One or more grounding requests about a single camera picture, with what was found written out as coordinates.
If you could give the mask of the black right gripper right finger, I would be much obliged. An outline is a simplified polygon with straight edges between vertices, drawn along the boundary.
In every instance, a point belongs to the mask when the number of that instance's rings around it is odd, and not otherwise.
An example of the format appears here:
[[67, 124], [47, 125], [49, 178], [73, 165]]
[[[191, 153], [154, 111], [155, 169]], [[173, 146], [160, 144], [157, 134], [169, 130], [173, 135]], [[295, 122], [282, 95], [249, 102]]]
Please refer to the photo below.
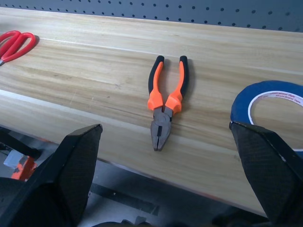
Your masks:
[[303, 159], [275, 132], [231, 122], [242, 167], [267, 218], [274, 225], [303, 225]]

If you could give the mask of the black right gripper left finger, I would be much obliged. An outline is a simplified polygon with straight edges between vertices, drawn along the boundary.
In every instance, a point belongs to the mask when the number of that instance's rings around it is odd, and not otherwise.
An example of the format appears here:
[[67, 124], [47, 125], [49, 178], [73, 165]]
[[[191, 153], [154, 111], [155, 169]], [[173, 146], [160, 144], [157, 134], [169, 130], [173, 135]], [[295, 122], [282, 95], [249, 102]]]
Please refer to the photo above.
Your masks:
[[75, 227], [88, 201], [101, 124], [67, 135], [27, 181], [0, 179], [2, 227]]

